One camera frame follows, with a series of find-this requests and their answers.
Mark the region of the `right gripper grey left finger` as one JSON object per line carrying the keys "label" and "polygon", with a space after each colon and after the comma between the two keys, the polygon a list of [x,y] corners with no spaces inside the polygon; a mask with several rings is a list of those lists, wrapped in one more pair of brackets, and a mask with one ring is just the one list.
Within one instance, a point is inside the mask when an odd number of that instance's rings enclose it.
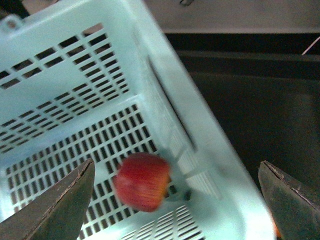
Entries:
{"label": "right gripper grey left finger", "polygon": [[2,240],[75,240],[91,201],[95,163],[89,158],[0,224]]}

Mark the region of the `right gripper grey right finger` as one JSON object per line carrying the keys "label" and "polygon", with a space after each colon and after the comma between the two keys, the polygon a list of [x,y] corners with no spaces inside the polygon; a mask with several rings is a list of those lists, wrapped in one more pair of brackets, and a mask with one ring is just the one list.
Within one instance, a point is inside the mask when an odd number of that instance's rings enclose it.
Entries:
{"label": "right gripper grey right finger", "polygon": [[320,238],[320,189],[309,187],[268,161],[258,169],[262,195],[283,240]]}

